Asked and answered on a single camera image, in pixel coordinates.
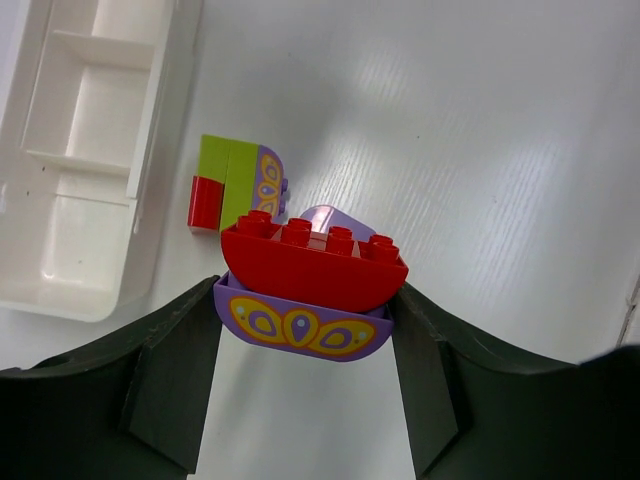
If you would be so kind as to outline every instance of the white plastic tray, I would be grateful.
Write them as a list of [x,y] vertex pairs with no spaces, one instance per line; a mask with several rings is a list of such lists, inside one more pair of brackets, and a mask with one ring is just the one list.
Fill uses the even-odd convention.
[[0,127],[0,306],[99,321],[149,288],[200,10],[27,2]]

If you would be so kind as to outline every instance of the purple curved lego brick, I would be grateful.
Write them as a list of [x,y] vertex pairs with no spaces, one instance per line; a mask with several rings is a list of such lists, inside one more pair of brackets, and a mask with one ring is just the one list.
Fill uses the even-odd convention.
[[[280,316],[283,316],[286,312],[295,309],[295,308],[304,308],[306,310],[312,311],[320,322],[320,326],[325,323],[332,322],[334,320],[340,320],[345,318],[354,318],[358,320],[363,320],[370,325],[372,325],[376,330],[376,336],[373,338],[371,343],[369,343],[366,347],[354,352],[351,355],[345,355],[343,357],[332,357],[330,355],[323,355],[319,352],[313,352],[310,350],[306,350],[303,348],[296,348],[291,345],[273,345],[262,343],[259,340],[247,335],[244,330],[242,330],[238,324],[233,319],[231,311],[229,310],[229,302],[231,298],[242,295],[246,297],[253,297],[256,300],[265,303],[271,307],[276,313]],[[354,360],[359,360],[364,358],[376,350],[378,350],[384,343],[387,341],[389,336],[391,335],[391,330],[393,328],[393,320],[389,317],[388,311],[385,310],[385,318],[372,317],[369,315],[362,315],[357,313],[349,313],[343,312],[340,310],[333,310],[330,308],[318,307],[315,305],[308,305],[299,302],[292,302],[290,300],[285,300],[282,298],[271,297],[268,295],[262,295],[259,293],[252,292],[244,288],[233,276],[227,272],[220,280],[218,280],[213,286],[213,296],[216,306],[216,311],[220,316],[220,319],[225,324],[225,326],[233,333],[236,337],[244,340],[247,343],[251,343],[253,345],[259,345],[267,348],[274,348],[276,350],[282,350],[285,352],[297,353],[299,355],[306,355],[310,357],[316,358],[324,358],[326,360],[332,360],[335,362],[352,362]]]
[[312,225],[311,229],[314,232],[328,233],[329,227],[333,227],[334,225],[346,227],[353,232],[353,238],[361,242],[368,241],[369,237],[376,233],[373,228],[367,227],[364,223],[359,222],[331,205],[316,205],[315,207],[311,207],[300,215],[300,218],[309,220]]
[[254,190],[253,190],[253,197],[251,199],[251,208],[252,209],[258,208],[258,205],[260,205],[260,202],[262,201],[260,199],[260,196],[258,195],[258,187],[262,182],[265,181],[265,176],[262,173],[262,168],[260,165],[263,155],[270,155],[271,158],[273,158],[278,164],[278,166],[280,167],[280,174],[281,174],[280,184],[276,185],[274,188],[274,191],[276,191],[278,195],[278,203],[275,206],[275,210],[273,211],[273,216],[275,217],[284,213],[285,202],[282,198],[282,195],[289,188],[289,180],[287,180],[284,177],[284,165],[282,164],[280,157],[278,157],[276,152],[274,152],[268,147],[265,147],[264,145],[260,145],[258,147],[258,158],[256,160],[256,179],[255,179],[255,182],[253,183]]
[[367,313],[365,313],[365,315],[367,315],[368,317],[384,318],[386,311],[387,311],[387,306],[382,305],[378,308],[374,308],[373,310],[368,311]]

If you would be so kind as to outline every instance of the white table surface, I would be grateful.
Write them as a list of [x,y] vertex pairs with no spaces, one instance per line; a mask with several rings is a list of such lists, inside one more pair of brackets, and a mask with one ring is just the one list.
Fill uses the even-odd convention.
[[[150,295],[93,325],[0,311],[0,368],[225,270],[185,225],[202,133],[276,150],[290,213],[329,203],[390,234],[409,280],[480,328],[569,361],[615,346],[640,264],[636,0],[205,3]],[[197,478],[412,475],[391,342],[340,365],[223,332]]]

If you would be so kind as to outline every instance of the red lego brick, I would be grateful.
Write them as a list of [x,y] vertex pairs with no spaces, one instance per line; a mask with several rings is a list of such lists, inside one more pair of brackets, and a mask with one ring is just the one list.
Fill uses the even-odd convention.
[[248,289],[347,312],[383,305],[409,273],[389,237],[359,242],[344,227],[316,233],[307,220],[277,225],[264,212],[238,218],[222,232],[221,246],[229,270]]
[[192,229],[218,230],[224,185],[205,177],[193,177],[187,225]]

